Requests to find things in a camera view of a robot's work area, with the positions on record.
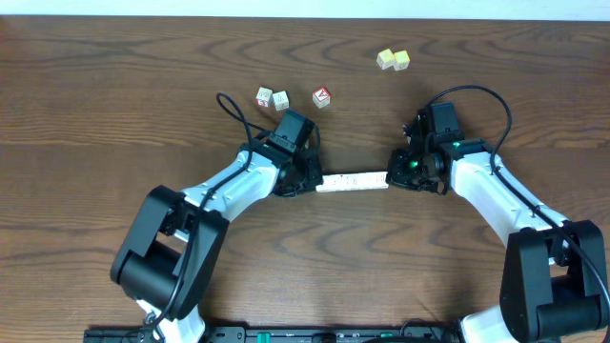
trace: wooden surface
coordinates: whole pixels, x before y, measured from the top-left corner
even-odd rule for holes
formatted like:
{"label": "wooden surface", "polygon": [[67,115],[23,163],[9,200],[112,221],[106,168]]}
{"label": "wooden surface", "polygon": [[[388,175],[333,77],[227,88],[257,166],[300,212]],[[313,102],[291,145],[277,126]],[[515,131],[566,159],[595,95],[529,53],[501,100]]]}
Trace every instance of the wooden surface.
{"label": "wooden surface", "polygon": [[[409,69],[381,71],[385,48],[407,48]],[[514,112],[500,151],[509,170],[608,234],[609,73],[603,23],[1,19],[0,341],[141,323],[110,265],[150,189],[192,186],[234,159],[245,135],[217,91],[270,129],[281,113],[259,109],[256,91],[288,91],[320,127],[326,171],[359,172],[386,167],[406,145],[401,125],[434,94],[488,86]],[[320,86],[333,95],[323,110]],[[469,136],[496,142],[505,116],[493,98],[448,100]],[[498,303],[503,259],[454,194],[270,197],[231,225],[201,311],[274,326],[451,320]]]}

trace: wooden table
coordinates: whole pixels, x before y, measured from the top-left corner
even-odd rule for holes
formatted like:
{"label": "wooden table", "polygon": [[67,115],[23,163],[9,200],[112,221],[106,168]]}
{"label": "wooden table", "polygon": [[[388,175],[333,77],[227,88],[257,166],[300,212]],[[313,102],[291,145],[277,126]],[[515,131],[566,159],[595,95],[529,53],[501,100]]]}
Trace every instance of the wooden table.
{"label": "wooden table", "polygon": [[[288,91],[319,125],[326,172],[384,170],[401,125],[461,84],[514,112],[500,151],[534,194],[610,232],[610,25],[417,20],[5,17],[0,22],[0,340],[65,342],[143,313],[109,278],[145,195],[233,161],[243,128],[226,91],[274,128],[258,87]],[[408,49],[381,71],[380,50]],[[318,110],[312,91],[332,104]],[[447,97],[468,135],[495,143],[489,95]],[[504,247],[450,194],[270,197],[233,222],[206,318],[251,325],[399,325],[498,303]],[[566,341],[600,341],[585,333]]]}

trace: yellow cube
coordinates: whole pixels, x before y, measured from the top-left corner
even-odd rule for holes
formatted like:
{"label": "yellow cube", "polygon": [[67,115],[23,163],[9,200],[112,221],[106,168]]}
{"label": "yellow cube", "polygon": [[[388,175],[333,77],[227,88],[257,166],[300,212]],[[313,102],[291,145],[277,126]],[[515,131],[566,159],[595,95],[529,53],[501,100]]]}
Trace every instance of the yellow cube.
{"label": "yellow cube", "polygon": [[406,50],[396,52],[394,54],[394,60],[395,71],[402,71],[403,69],[407,69],[407,67],[409,67],[409,62],[411,62],[409,54]]}
{"label": "yellow cube", "polygon": [[394,65],[395,58],[391,50],[386,49],[377,54],[377,63],[384,70]]}

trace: white background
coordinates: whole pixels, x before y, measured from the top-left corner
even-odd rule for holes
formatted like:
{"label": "white background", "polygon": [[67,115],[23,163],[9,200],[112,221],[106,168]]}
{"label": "white background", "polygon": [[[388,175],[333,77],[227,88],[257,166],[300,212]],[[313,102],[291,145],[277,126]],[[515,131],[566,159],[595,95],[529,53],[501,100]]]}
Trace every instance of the white background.
{"label": "white background", "polygon": [[610,0],[0,0],[2,14],[610,21]]}

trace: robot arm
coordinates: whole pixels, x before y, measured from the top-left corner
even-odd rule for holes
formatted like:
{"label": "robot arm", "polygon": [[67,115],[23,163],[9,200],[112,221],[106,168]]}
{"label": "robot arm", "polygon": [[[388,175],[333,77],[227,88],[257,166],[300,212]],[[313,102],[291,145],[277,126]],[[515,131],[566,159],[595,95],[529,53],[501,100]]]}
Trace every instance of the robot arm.
{"label": "robot arm", "polygon": [[[594,275],[564,241],[564,230],[579,242],[606,280],[601,231],[590,221],[572,223],[542,204],[495,156],[501,175],[536,212],[492,172],[492,148],[466,140],[452,104],[434,104],[405,126],[408,151],[393,151],[387,182],[410,191],[445,194],[453,189],[485,218],[506,246],[499,306],[460,322],[466,343],[531,342],[591,331],[608,324],[608,309]],[[557,228],[539,217],[544,213]],[[551,277],[549,265],[568,267]]]}
{"label": "robot arm", "polygon": [[[322,183],[319,149],[309,148],[308,143],[314,128],[312,121],[287,110],[265,142],[260,136],[242,146],[235,161],[208,181],[182,192],[159,186],[149,193],[115,257],[111,279],[144,309],[148,324],[162,313],[160,309],[169,307],[157,326],[166,342],[197,342],[204,333],[197,304],[208,287],[230,222],[271,193],[295,196]],[[214,190],[201,209],[207,192]],[[187,253],[157,241],[159,233],[193,245],[181,283]],[[171,302],[176,284],[180,286]]]}

